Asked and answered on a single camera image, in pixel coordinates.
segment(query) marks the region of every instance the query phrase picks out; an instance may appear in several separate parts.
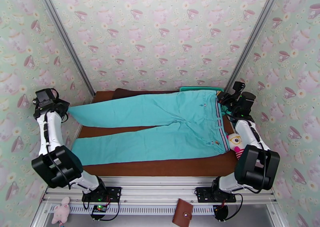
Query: brown wallet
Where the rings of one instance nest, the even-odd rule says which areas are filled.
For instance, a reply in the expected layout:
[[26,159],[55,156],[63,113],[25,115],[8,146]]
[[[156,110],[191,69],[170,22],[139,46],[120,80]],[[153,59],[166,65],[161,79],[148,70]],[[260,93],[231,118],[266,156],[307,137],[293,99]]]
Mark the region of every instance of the brown wallet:
[[192,219],[193,205],[179,199],[172,222],[180,227],[188,227]]

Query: turquoise pants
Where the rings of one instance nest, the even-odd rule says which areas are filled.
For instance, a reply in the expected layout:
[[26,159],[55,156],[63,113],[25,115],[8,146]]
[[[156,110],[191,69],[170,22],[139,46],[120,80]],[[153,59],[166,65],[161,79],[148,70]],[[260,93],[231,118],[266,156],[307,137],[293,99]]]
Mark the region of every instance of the turquoise pants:
[[158,126],[76,139],[72,151],[83,165],[193,159],[229,150],[216,91],[146,94],[70,107],[87,127]]

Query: pink plush toy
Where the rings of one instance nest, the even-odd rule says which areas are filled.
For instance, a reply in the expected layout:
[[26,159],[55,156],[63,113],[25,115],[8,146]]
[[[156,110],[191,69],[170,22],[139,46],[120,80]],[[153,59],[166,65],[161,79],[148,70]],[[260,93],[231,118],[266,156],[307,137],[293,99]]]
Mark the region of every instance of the pink plush toy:
[[65,197],[61,201],[61,205],[57,205],[54,207],[53,218],[51,221],[52,224],[59,222],[60,226],[62,226],[62,224],[64,224],[68,220],[68,215],[70,213],[70,207],[68,205],[69,202],[70,198]]
[[239,134],[233,133],[227,136],[230,149],[235,151],[236,157],[239,160],[241,157],[243,151],[244,151],[244,146],[242,144],[242,140]]

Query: floral wallpaper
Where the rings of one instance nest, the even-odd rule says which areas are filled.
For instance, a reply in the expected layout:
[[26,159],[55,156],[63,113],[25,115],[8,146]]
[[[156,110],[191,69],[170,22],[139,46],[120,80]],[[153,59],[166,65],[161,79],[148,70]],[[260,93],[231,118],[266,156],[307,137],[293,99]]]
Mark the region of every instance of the floral wallpaper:
[[53,0],[95,90],[224,87],[266,0]]
[[[35,92],[54,87],[71,104],[91,96],[40,0],[1,0],[0,226],[29,226],[46,184],[31,168],[40,149]],[[62,126],[71,145],[79,124]]]
[[281,157],[274,191],[291,226],[320,226],[320,0],[278,0],[238,79]]

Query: black mounting plate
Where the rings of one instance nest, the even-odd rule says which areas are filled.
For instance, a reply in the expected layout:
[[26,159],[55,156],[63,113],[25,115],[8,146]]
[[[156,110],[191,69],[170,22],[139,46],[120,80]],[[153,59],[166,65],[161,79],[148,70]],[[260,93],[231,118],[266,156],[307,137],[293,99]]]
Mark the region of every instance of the black mounting plate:
[[[195,194],[197,195],[198,203],[221,203],[221,201],[215,201],[211,197],[211,187],[197,187]],[[226,203],[235,203],[236,197],[233,194],[229,194],[229,197],[225,199]]]
[[107,202],[107,196],[109,196],[111,203],[118,203],[121,196],[121,187],[106,187],[99,177],[97,177],[97,179],[99,182],[99,186],[89,193],[84,193],[82,196],[82,201],[84,203],[105,203]]
[[109,192],[110,202],[118,203],[121,196],[121,187],[106,187]]

